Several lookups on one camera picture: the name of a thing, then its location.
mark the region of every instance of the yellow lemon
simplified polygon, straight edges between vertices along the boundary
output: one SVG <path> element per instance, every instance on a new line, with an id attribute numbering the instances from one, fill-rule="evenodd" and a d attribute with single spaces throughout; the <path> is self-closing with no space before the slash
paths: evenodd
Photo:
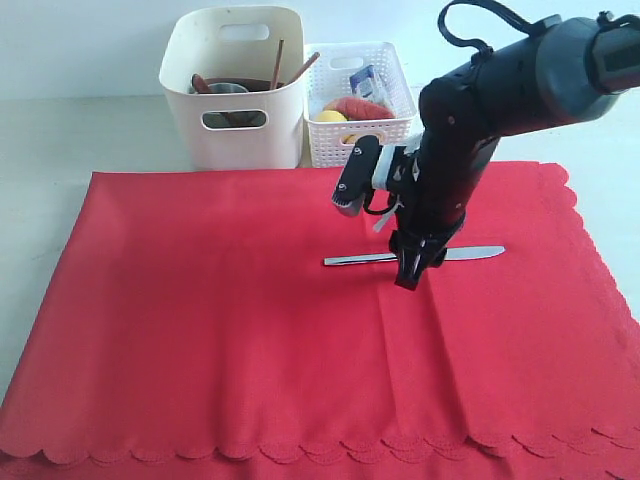
<path id="1" fill-rule="evenodd" d="M 314 122 L 347 122 L 347 117 L 336 110 L 323 110 L 313 119 Z"/>

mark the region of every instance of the white table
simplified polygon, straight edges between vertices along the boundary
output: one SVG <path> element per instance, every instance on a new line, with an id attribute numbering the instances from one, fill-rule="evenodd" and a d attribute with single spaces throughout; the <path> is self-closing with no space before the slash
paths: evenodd
<path id="1" fill-rule="evenodd" d="M 638 106 L 640 93 L 627 94 L 598 122 L 505 139 L 494 157 L 558 162 L 569 170 L 578 211 L 636 318 Z M 4 396 L 91 172 L 180 171 L 190 170 L 190 164 L 163 97 L 3 102 L 0 111 Z"/>

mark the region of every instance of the butter knife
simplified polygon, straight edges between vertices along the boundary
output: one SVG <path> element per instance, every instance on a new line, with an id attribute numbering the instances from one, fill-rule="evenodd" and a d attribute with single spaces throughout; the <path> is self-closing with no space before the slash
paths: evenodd
<path id="1" fill-rule="evenodd" d="M 474 247 L 452 247 L 447 250 L 445 260 L 479 260 L 481 258 L 491 258 L 505 252 L 503 246 L 487 245 Z M 370 255 L 352 255 L 349 257 L 325 258 L 324 264 L 328 267 L 340 265 L 356 265 L 359 263 L 393 262 L 397 257 L 393 253 L 373 253 Z"/>

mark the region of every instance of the mesh basket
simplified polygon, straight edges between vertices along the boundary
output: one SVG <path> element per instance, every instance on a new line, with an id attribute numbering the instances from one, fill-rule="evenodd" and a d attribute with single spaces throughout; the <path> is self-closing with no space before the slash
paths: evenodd
<path id="1" fill-rule="evenodd" d="M 407 85 L 396 50 L 388 42 L 322 43 L 305 46 L 305 56 L 320 52 L 306 76 L 304 115 L 309 127 L 311 163 L 314 167 L 342 166 L 353 144 L 363 135 L 376 135 L 382 144 L 407 138 L 417 107 Z M 386 83 L 396 118 L 391 120 L 315 122 L 323 107 L 351 96 L 349 76 L 373 65 Z"/>

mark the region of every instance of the plastic basket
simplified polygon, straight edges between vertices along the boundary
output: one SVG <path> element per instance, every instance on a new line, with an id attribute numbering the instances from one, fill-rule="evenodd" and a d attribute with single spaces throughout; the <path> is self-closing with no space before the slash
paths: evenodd
<path id="1" fill-rule="evenodd" d="M 227 27 L 264 29 L 266 37 L 236 35 Z M 197 169 L 295 168 L 302 157 L 304 77 L 275 90 L 194 95 L 191 77 L 269 81 L 280 39 L 284 39 L 279 80 L 288 82 L 304 63 L 302 22 L 293 10 L 273 6 L 210 7 L 178 20 L 167 45 L 159 81 Z M 251 111 L 264 123 L 211 128 L 219 112 Z"/>
<path id="2" fill-rule="evenodd" d="M 305 46 L 305 55 L 320 52 L 305 82 L 304 116 L 309 128 L 311 163 L 314 167 L 342 166 L 353 143 L 363 135 L 377 135 L 382 144 L 405 140 L 417 114 L 393 44 L 388 42 L 320 43 Z M 352 95 L 349 76 L 373 65 L 387 85 L 396 118 L 376 121 L 314 122 L 330 101 Z"/>

